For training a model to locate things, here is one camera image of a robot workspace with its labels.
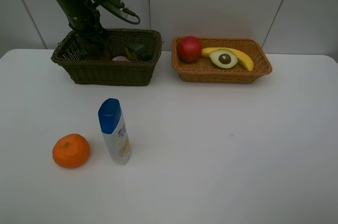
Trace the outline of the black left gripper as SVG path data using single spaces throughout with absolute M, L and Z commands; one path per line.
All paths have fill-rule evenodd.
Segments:
M 100 24 L 100 14 L 91 0 L 64 0 L 63 11 L 69 26 L 85 37 L 89 60 L 111 60 L 110 42 Z

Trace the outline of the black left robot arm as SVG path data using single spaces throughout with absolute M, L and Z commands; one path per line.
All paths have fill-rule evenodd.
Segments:
M 111 60 L 109 39 L 100 23 L 97 5 L 91 0 L 56 0 L 69 26 L 81 37 L 91 60 Z

